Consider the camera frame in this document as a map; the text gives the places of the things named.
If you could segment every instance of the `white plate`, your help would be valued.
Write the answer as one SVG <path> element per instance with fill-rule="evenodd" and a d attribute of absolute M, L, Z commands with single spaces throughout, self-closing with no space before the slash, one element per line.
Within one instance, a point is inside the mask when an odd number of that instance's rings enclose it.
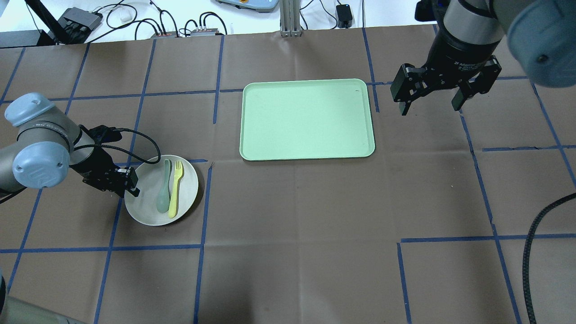
<path fill-rule="evenodd" d="M 176 161 L 182 161 L 184 175 L 180 179 L 178 210 L 174 218 L 168 217 L 168 212 L 160 213 L 156 209 L 156 199 L 164 182 L 164 159 L 170 160 L 170 197 L 172 197 L 172 184 L 174 183 L 174 167 Z M 137 188 L 140 195 L 134 197 L 128 191 L 124 195 L 126 209 L 134 220 L 149 226 L 160 226 L 172 223 L 182 217 L 190 209 L 198 194 L 198 175 L 187 160 L 175 155 L 162 155 L 156 164 L 142 164 L 136 169 L 138 176 Z"/>

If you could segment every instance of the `yellow fork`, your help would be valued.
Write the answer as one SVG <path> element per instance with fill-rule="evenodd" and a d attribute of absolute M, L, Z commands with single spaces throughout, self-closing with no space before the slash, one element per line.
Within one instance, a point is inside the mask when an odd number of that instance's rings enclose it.
<path fill-rule="evenodd" d="M 184 166 L 180 160 L 176 161 L 174 168 L 174 184 L 172 185 L 172 195 L 170 196 L 170 207 L 168 208 L 168 217 L 174 218 L 178 211 L 178 183 L 184 175 Z"/>

